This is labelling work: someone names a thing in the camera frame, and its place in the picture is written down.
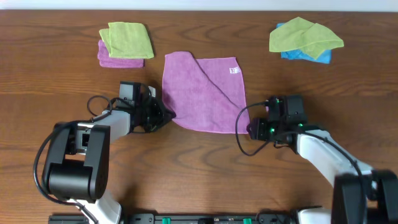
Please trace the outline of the large purple microfiber cloth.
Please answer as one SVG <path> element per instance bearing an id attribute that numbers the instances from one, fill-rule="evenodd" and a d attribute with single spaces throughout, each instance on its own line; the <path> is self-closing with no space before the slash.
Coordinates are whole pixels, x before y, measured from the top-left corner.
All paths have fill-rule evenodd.
<path id="1" fill-rule="evenodd" d="M 179 126 L 219 134 L 246 134 L 249 124 L 243 73 L 235 57 L 165 56 L 162 101 Z"/>

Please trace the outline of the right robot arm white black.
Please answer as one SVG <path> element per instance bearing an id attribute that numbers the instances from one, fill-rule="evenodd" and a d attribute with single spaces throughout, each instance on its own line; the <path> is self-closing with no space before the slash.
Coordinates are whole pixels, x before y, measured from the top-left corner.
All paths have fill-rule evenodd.
<path id="1" fill-rule="evenodd" d="M 303 121 L 256 118 L 251 139 L 287 146 L 309 161 L 333 187 L 332 208 L 304 208 L 297 223 L 397 223 L 397 175 L 376 170 L 338 145 L 330 133 Z"/>

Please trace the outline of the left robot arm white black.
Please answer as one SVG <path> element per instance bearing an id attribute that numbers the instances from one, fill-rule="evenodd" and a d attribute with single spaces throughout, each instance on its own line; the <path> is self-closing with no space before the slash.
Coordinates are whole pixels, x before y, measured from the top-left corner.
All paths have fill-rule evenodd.
<path id="1" fill-rule="evenodd" d="M 89 120 L 57 123 L 39 147 L 33 175 L 39 192 L 57 204 L 73 206 L 81 215 L 51 215 L 49 223 L 143 223 L 106 190 L 110 145 L 132 134 L 135 127 L 153 133 L 175 113 L 156 97 L 132 96 L 107 100 L 101 114 Z"/>

